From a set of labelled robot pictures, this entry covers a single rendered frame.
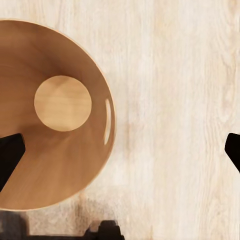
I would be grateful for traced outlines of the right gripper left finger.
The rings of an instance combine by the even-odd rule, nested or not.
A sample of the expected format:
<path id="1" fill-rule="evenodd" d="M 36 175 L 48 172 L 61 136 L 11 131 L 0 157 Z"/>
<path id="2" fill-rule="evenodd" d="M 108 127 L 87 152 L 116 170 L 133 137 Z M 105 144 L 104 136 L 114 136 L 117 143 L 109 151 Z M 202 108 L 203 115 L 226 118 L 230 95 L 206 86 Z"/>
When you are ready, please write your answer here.
<path id="1" fill-rule="evenodd" d="M 25 151 L 21 133 L 0 138 L 0 193 Z"/>

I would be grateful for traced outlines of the trash can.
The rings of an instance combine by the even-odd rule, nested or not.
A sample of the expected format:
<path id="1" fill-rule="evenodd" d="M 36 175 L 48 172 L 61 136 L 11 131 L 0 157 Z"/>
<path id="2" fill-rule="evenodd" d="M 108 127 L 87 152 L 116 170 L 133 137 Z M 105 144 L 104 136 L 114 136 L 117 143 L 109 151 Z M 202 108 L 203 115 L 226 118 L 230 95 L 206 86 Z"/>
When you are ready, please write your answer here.
<path id="1" fill-rule="evenodd" d="M 44 210 L 80 194 L 105 167 L 116 132 L 111 86 L 82 45 L 41 22 L 0 18 L 0 139 L 21 133 L 25 144 L 0 210 Z"/>

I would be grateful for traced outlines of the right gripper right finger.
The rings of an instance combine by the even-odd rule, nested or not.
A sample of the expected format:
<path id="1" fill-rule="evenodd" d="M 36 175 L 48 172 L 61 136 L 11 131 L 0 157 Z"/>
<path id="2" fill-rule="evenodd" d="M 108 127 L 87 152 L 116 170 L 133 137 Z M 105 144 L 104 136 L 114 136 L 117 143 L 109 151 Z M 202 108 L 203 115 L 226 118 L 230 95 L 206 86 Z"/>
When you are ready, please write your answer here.
<path id="1" fill-rule="evenodd" d="M 229 133 L 224 150 L 240 172 L 240 134 Z"/>

